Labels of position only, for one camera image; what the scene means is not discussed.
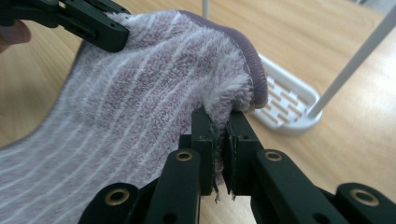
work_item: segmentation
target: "fabric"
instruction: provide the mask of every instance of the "fabric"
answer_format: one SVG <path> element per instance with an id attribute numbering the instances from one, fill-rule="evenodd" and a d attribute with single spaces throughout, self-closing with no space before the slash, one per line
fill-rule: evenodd
<path id="1" fill-rule="evenodd" d="M 83 43 L 47 118 L 0 149 L 0 223 L 78 223 L 100 189 L 159 177 L 195 108 L 221 129 L 232 109 L 265 106 L 260 59 L 237 31 L 184 11 L 108 16 L 130 30 L 125 49 Z"/>

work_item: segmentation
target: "hand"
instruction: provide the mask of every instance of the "hand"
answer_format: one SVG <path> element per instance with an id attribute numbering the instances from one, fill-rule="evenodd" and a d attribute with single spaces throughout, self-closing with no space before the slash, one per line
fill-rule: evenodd
<path id="1" fill-rule="evenodd" d="M 12 26 L 0 26 L 0 53 L 10 45 L 29 42 L 29 28 L 22 21 L 15 21 Z"/>

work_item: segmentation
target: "lavender towel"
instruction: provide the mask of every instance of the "lavender towel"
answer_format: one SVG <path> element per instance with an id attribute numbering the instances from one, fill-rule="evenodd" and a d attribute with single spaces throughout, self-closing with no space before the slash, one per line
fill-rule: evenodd
<path id="1" fill-rule="evenodd" d="M 108 16 L 131 31 L 125 49 L 83 43 L 45 121 L 0 149 L 0 223 L 77 223 L 105 186 L 157 178 L 195 108 L 221 129 L 233 108 L 266 104 L 257 52 L 235 30 L 184 11 Z"/>

